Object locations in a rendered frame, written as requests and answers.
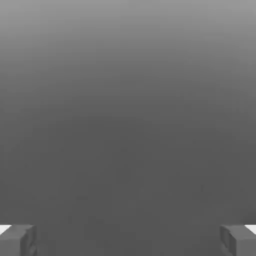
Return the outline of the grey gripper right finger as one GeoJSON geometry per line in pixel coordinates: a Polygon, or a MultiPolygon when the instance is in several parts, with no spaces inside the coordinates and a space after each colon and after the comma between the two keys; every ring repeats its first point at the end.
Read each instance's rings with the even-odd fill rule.
{"type": "Polygon", "coordinates": [[[256,256],[256,224],[221,225],[219,236],[224,256],[256,256]]]}

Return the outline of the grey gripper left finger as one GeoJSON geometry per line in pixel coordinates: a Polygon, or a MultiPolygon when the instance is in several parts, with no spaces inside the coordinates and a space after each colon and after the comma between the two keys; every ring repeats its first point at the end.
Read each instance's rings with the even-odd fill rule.
{"type": "Polygon", "coordinates": [[[0,256],[38,256],[37,226],[0,224],[0,256]]]}

